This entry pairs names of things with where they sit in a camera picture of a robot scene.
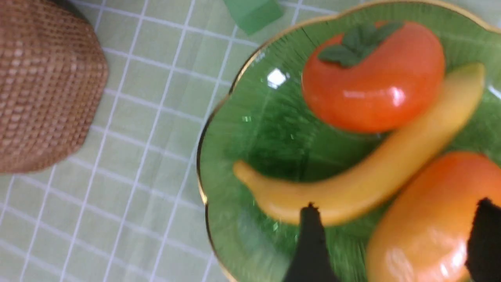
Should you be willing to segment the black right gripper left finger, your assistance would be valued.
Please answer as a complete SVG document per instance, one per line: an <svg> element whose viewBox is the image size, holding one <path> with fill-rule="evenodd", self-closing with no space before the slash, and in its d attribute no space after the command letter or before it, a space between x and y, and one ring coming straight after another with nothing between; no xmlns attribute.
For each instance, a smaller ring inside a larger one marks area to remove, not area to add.
<svg viewBox="0 0 501 282"><path fill-rule="evenodd" d="M313 203L300 212L296 250L284 282L339 282L331 268L320 212Z"/></svg>

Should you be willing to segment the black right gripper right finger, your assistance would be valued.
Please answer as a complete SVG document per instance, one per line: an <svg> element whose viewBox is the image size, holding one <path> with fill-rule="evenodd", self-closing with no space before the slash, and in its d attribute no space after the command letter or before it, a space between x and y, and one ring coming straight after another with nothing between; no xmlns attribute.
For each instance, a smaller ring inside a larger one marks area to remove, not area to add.
<svg viewBox="0 0 501 282"><path fill-rule="evenodd" d="M488 198L478 202L465 266L474 282L501 280L501 209Z"/></svg>

